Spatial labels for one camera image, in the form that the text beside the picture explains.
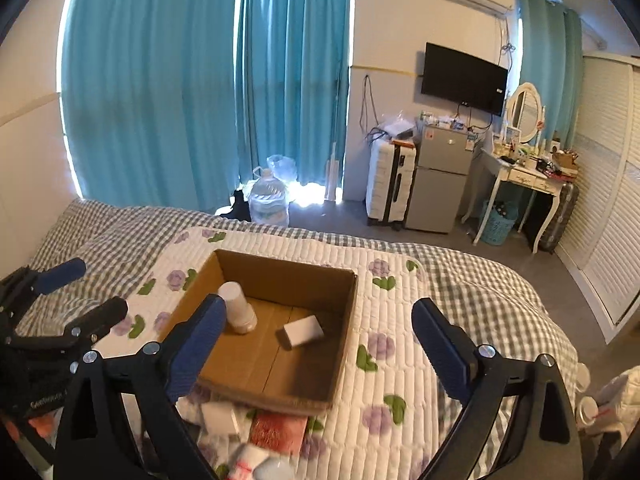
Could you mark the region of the person's left hand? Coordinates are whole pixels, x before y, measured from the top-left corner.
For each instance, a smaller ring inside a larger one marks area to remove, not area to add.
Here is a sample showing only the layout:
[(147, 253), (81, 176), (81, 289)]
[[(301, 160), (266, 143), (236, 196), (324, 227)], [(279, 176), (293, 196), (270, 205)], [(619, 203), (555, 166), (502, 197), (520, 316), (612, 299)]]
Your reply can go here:
[[(39, 417), (29, 419), (29, 425), (37, 431), (39, 437), (47, 439), (53, 434), (54, 431), (54, 414), (48, 413)], [(21, 439), (20, 430), (15, 426), (14, 422), (11, 422), (8, 418), (3, 419), (6, 430), (9, 431), (9, 435), (14, 441)]]

